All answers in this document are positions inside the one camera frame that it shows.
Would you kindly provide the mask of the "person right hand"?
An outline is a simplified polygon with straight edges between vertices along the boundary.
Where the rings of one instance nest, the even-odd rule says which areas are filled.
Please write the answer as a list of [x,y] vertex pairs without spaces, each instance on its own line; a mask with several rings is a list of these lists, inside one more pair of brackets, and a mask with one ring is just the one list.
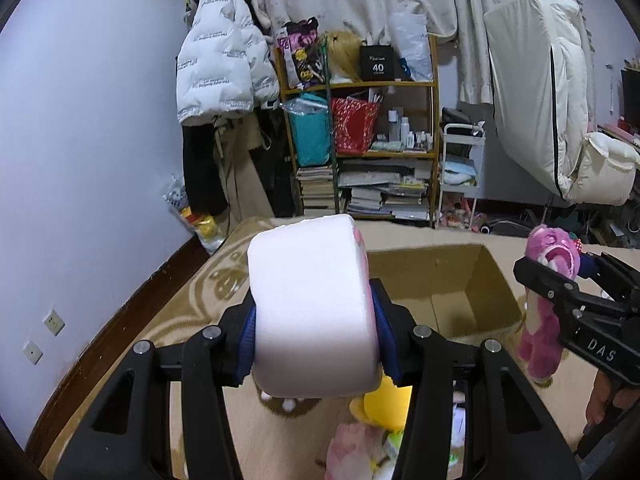
[[612,380],[602,370],[594,378],[590,399],[586,407],[586,419],[589,426],[597,426],[604,419],[606,409],[613,405],[626,411],[639,399],[639,389],[616,390]]

